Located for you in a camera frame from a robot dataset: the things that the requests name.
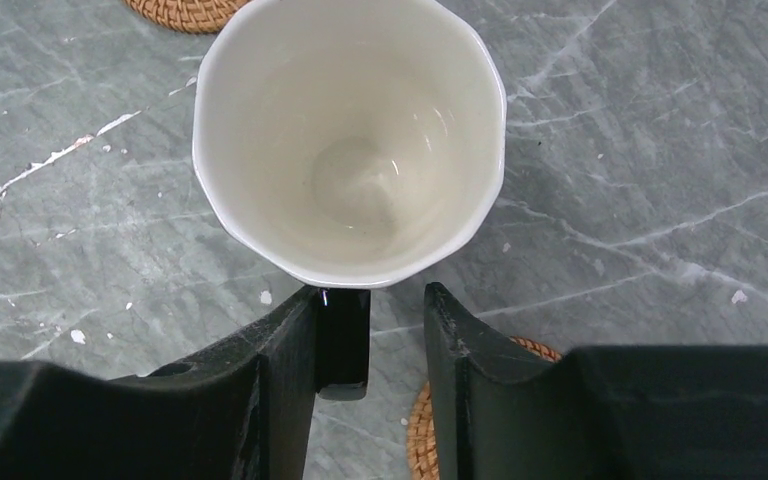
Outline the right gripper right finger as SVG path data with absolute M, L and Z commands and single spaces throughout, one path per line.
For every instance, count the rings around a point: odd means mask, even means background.
M 549 362 L 424 293 L 444 479 L 768 479 L 768 346 L 580 346 Z

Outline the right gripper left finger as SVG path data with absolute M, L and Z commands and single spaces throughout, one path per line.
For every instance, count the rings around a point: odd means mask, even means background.
M 317 293 L 151 374 L 0 361 L 0 479 L 298 479 Z

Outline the woven coaster light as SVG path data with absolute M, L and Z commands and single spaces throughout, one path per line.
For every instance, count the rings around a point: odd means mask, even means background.
M 543 344 L 520 336 L 510 336 L 530 353 L 551 363 L 561 360 L 563 355 Z M 406 456 L 414 480 L 439 480 L 439 456 L 433 421 L 430 382 L 426 381 L 419 391 L 407 420 Z

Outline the black mug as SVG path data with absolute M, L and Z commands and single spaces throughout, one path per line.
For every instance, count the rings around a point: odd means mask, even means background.
M 484 41 L 437 1 L 252 1 L 208 49 L 194 172 L 233 238 L 320 289 L 322 396 L 365 394 L 371 291 L 478 231 L 506 111 Z

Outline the woven coaster tan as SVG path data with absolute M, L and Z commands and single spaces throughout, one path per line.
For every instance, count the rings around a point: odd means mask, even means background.
M 124 0 L 144 19 L 188 34 L 213 34 L 250 0 Z

